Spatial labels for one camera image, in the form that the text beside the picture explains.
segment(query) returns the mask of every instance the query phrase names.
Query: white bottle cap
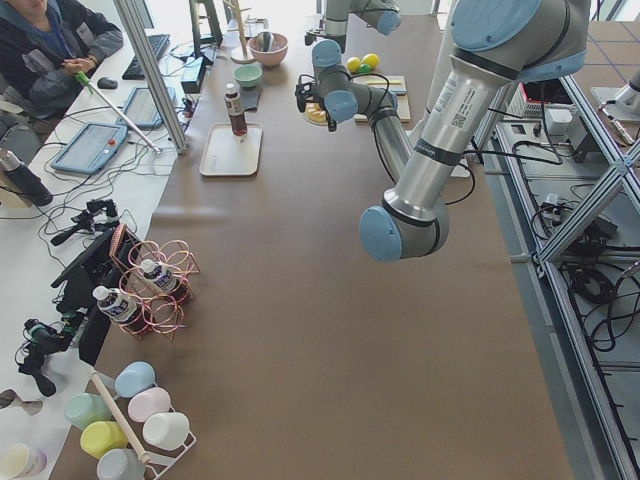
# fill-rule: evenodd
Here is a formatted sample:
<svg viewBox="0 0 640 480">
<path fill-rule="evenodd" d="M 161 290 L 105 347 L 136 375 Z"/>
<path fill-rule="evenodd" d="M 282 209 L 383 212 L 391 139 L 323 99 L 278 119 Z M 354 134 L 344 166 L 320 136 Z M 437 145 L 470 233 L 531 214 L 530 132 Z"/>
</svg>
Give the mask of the white bottle cap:
<svg viewBox="0 0 640 480">
<path fill-rule="evenodd" d="M 140 268 L 142 269 L 142 271 L 144 273 L 151 273 L 153 272 L 153 270 L 156 268 L 157 263 L 154 262 L 153 260 L 151 260 L 150 258 L 145 258 L 141 263 L 140 263 Z"/>
<path fill-rule="evenodd" d="M 103 285 L 98 285 L 93 289 L 93 298 L 96 300 L 105 300 L 109 296 L 109 289 Z"/>
</svg>

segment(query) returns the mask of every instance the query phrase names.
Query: cup rack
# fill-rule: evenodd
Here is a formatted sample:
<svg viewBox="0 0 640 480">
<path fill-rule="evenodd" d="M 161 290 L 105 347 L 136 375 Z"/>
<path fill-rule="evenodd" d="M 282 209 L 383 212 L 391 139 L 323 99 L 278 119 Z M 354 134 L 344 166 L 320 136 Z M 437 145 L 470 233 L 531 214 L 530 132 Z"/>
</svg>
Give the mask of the cup rack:
<svg viewBox="0 0 640 480">
<path fill-rule="evenodd" d="M 126 263 L 117 255 L 120 245 L 125 241 L 132 244 Z M 155 332 L 173 340 L 177 330 L 188 326 L 184 323 L 181 305 L 195 297 L 189 284 L 189 276 L 200 273 L 189 245 L 183 240 L 173 240 L 163 245 L 153 241 L 140 241 L 129 232 L 125 224 L 121 224 L 113 234 L 110 256 L 122 274 L 119 288 L 131 295 L 142 307 L 141 316 L 147 324 L 146 328 L 137 331 L 122 325 L 119 325 L 120 329 L 138 339 Z M 164 263 L 174 275 L 182 279 L 187 294 L 182 298 L 175 298 L 149 287 L 140 269 L 140 262 L 144 259 Z"/>
<path fill-rule="evenodd" d="M 138 456 L 138 460 L 142 462 L 146 471 L 149 472 L 149 476 L 145 473 L 146 480 L 156 480 L 162 477 L 175 463 L 182 458 L 182 456 L 187 453 L 195 444 L 196 437 L 193 432 L 189 431 L 187 439 L 182 444 L 182 446 L 178 447 L 174 452 L 178 452 L 175 456 L 162 455 L 155 452 L 150 452 L 140 441 L 136 433 L 129 425 L 129 421 L 125 417 L 125 415 L 120 410 L 120 407 L 116 404 L 115 400 L 118 398 L 117 394 L 115 396 L 111 395 L 111 391 L 115 392 L 115 380 L 107 375 L 104 375 L 94 368 L 89 370 L 89 379 L 96 387 L 96 390 L 106 403 L 109 411 L 113 415 L 113 418 L 118 423 L 122 431 L 124 432 L 129 444 L 135 451 Z"/>
</svg>

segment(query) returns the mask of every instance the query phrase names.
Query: pink bowl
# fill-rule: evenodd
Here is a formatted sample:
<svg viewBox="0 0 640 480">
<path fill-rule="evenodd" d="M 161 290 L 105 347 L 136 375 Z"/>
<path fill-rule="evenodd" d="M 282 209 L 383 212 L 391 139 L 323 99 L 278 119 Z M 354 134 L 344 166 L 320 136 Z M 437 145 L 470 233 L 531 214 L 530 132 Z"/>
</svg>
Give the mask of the pink bowl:
<svg viewBox="0 0 640 480">
<path fill-rule="evenodd" d="M 268 52 L 256 50 L 256 37 L 250 38 L 247 43 L 253 58 L 265 67 L 275 67 L 276 65 L 280 65 L 280 62 L 282 62 L 284 57 L 287 56 L 287 50 L 289 48 L 289 41 L 287 40 L 287 37 L 279 33 L 274 33 L 273 35 L 275 37 L 273 41 L 273 48 Z"/>
</svg>

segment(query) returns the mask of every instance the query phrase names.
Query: white tray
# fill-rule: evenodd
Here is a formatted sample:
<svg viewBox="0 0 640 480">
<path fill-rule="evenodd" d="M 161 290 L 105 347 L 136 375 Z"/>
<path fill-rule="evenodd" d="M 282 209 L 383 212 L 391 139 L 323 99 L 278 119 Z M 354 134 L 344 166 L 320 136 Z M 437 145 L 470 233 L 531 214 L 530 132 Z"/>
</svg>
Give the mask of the white tray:
<svg viewBox="0 0 640 480">
<path fill-rule="evenodd" d="M 247 134 L 238 137 L 228 123 L 214 123 L 205 144 L 200 174 L 215 176 L 246 176 L 258 170 L 262 125 L 247 123 Z"/>
</svg>

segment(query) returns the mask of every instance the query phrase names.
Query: gray cup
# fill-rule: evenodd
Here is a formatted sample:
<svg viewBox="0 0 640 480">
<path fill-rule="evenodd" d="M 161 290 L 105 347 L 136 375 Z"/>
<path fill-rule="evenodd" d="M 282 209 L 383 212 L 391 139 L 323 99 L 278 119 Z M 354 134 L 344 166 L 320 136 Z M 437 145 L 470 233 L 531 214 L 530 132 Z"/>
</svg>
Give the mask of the gray cup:
<svg viewBox="0 0 640 480">
<path fill-rule="evenodd" d="M 98 462 L 100 480 L 142 480 L 145 466 L 128 448 L 116 448 L 105 453 Z"/>
</svg>

